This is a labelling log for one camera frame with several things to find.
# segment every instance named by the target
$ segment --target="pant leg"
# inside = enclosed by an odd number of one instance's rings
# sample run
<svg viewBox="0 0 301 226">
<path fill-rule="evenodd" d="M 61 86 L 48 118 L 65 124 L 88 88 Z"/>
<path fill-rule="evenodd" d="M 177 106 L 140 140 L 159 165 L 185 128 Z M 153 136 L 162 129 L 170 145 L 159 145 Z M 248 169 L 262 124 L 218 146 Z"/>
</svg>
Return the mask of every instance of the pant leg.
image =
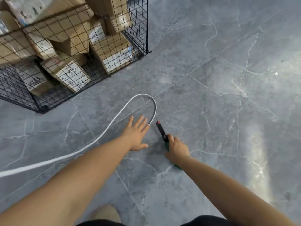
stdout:
<svg viewBox="0 0 301 226">
<path fill-rule="evenodd" d="M 181 226 L 236 226 L 236 224 L 217 216 L 203 215 Z"/>
<path fill-rule="evenodd" d="M 125 226 L 125 225 L 110 220 L 92 220 L 92 221 L 82 222 L 77 226 Z"/>
</svg>

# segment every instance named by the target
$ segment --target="black wire cage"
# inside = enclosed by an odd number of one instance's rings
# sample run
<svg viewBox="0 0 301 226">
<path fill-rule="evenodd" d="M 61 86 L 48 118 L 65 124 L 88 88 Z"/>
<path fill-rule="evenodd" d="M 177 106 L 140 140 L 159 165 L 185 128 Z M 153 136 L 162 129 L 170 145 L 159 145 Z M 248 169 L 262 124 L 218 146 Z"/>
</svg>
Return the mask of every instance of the black wire cage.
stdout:
<svg viewBox="0 0 301 226">
<path fill-rule="evenodd" d="M 44 114 L 148 54 L 148 0 L 85 1 L 34 23 L 0 11 L 0 99 Z"/>
</svg>

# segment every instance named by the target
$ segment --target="gray tile floor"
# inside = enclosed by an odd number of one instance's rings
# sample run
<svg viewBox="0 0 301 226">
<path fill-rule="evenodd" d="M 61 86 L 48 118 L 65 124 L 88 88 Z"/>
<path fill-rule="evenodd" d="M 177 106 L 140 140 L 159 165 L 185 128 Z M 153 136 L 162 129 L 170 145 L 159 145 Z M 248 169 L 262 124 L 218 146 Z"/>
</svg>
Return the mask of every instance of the gray tile floor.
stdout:
<svg viewBox="0 0 301 226">
<path fill-rule="evenodd" d="M 45 115 L 0 101 L 0 169 L 76 151 L 138 93 L 155 97 L 156 119 L 191 154 L 300 222 L 301 2 L 149 0 L 151 54 Z M 100 143 L 119 135 L 133 100 Z M 155 124 L 147 150 L 130 152 L 82 220 L 110 203 L 127 225 L 176 226 L 220 215 L 164 156 Z M 44 184 L 68 161 L 0 179 L 0 211 Z"/>
</svg>

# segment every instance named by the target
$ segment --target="white cable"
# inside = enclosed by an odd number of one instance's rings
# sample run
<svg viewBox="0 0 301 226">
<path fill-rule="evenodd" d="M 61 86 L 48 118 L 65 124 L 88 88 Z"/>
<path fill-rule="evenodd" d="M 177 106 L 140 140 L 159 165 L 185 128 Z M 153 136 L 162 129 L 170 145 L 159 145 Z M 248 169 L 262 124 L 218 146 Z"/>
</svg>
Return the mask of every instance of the white cable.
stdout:
<svg viewBox="0 0 301 226">
<path fill-rule="evenodd" d="M 148 95 L 148 94 L 137 94 L 135 95 L 134 97 L 132 97 L 127 103 L 126 105 L 120 110 L 120 112 L 113 118 L 113 120 L 109 123 L 109 125 L 107 126 L 107 128 L 103 131 L 103 133 L 101 133 L 101 135 L 99 137 L 97 137 L 92 143 L 88 144 L 87 146 L 83 147 L 82 149 L 76 151 L 76 152 L 73 152 L 71 154 L 68 154 L 68 155 L 65 155 L 65 156 L 60 156 L 60 157 L 57 157 L 55 159 L 51 159 L 51 160 L 47 160 L 47 161 L 44 161 L 44 162 L 39 162 L 39 163 L 36 163 L 36 164 L 32 164 L 32 165 L 29 165 L 29 166 L 25 166 L 25 167 L 19 167 L 19 168 L 16 168 L 16 169 L 12 169 L 12 170 L 8 170 L 8 171 L 1 171 L 0 172 L 0 178 L 2 177 L 6 177 L 6 176 L 9 176 L 9 175 L 14 175 L 14 174 L 17 174 L 17 173 L 21 173 L 21 172 L 24 172 L 24 171 L 29 171 L 31 169 L 34 169 L 34 168 L 38 168 L 38 167 L 42 167 L 42 166 L 45 166 L 45 165 L 48 165 L 48 164 L 51 164 L 51 163 L 54 163 L 54 162 L 57 162 L 57 161 L 60 161 L 62 159 L 66 159 L 66 158 L 69 158 L 69 157 L 72 157 L 72 156 L 75 156 L 76 154 L 82 152 L 83 150 L 85 150 L 86 148 L 90 147 L 92 144 L 94 144 L 96 141 L 98 141 L 104 133 L 106 133 L 106 131 L 109 129 L 109 127 L 111 126 L 111 124 L 114 122 L 114 120 L 119 116 L 119 114 L 124 110 L 124 108 L 130 103 L 130 101 L 132 99 L 134 99 L 135 97 L 137 96 L 141 96 L 141 95 L 144 95 L 144 96 L 148 96 L 150 97 L 154 103 L 155 103 L 155 112 L 153 114 L 153 117 L 152 119 L 150 120 L 149 124 L 151 124 L 151 122 L 154 120 L 155 118 L 155 115 L 156 115 L 156 112 L 157 112 L 157 104 L 156 104 L 156 101 L 155 99 Z"/>
</svg>

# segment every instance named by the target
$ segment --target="beige shoe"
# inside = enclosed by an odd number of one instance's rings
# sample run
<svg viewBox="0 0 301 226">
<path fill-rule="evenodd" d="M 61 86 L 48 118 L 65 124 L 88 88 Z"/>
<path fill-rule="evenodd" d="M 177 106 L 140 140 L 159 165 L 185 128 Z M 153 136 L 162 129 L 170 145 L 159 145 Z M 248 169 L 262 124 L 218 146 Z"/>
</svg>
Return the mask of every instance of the beige shoe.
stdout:
<svg viewBox="0 0 301 226">
<path fill-rule="evenodd" d="M 97 209 L 92 214 L 90 220 L 111 220 L 116 223 L 121 223 L 121 219 L 117 210 L 111 205 L 105 205 Z"/>
</svg>

